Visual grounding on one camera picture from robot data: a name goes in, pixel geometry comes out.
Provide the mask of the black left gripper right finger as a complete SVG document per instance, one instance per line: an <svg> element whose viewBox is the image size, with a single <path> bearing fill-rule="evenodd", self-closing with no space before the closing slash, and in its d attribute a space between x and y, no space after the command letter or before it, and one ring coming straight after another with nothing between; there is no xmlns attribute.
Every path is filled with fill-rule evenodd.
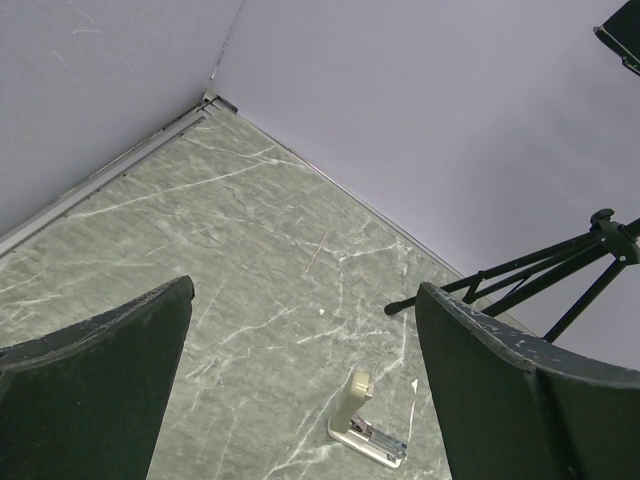
<svg viewBox="0 0 640 480"><path fill-rule="evenodd" d="M639 373L422 283L416 325L455 479L636 479Z"/></svg>

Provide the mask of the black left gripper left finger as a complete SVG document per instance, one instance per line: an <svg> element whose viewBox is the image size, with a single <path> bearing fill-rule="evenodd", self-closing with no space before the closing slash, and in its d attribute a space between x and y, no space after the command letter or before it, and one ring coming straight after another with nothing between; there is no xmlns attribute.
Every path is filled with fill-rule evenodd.
<svg viewBox="0 0 640 480"><path fill-rule="evenodd" d="M193 299L191 278L178 277L2 348L2 478L146 478Z"/></svg>

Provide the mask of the beige metal stapler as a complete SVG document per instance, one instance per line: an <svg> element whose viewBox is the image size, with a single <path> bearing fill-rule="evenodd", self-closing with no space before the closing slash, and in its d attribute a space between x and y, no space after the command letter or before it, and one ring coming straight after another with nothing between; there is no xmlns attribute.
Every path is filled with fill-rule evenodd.
<svg viewBox="0 0 640 480"><path fill-rule="evenodd" d="M373 398L374 384L366 372L354 371L343 387L327 423L330 437L386 467L397 469L407 456L407 445L375 428L360 410Z"/></svg>

